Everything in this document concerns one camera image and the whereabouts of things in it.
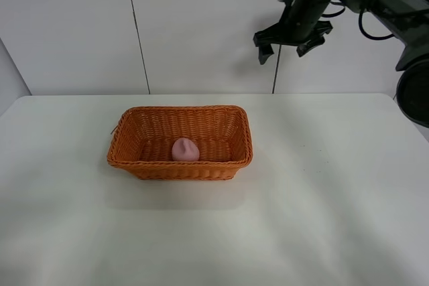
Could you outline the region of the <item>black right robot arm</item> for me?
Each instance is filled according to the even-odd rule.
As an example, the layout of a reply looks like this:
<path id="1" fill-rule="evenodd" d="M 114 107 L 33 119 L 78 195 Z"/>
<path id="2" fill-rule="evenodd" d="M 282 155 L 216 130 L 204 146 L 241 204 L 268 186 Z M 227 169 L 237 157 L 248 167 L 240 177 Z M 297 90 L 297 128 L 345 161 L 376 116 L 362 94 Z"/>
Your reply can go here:
<path id="1" fill-rule="evenodd" d="M 299 56 L 324 43 L 332 31 L 325 13 L 332 0 L 282 0 L 285 4 L 280 20 L 259 31 L 253 41 L 259 47 L 261 64 L 273 54 L 272 45 L 294 46 Z M 404 50 L 395 69 L 401 72 L 396 87 L 399 108 L 409 120 L 428 126 L 428 0 L 338 0 L 343 9 L 363 15 L 372 14 L 388 30 L 385 36 L 374 36 L 361 28 L 368 39 L 398 39 Z"/>

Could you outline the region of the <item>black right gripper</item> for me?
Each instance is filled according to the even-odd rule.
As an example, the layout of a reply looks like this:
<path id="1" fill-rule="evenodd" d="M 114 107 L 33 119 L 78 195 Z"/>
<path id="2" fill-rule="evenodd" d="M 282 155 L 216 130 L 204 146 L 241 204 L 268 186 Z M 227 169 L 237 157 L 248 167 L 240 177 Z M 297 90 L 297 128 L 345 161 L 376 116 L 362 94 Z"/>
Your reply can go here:
<path id="1" fill-rule="evenodd" d="M 325 43 L 333 27 L 329 21 L 319 21 L 332 0 L 293 0 L 288 6 L 286 16 L 280 21 L 253 36 L 258 49 L 258 60 L 265 64 L 274 55 L 273 45 L 295 46 L 301 58 L 314 48 Z M 347 0 L 338 0 L 346 5 Z"/>

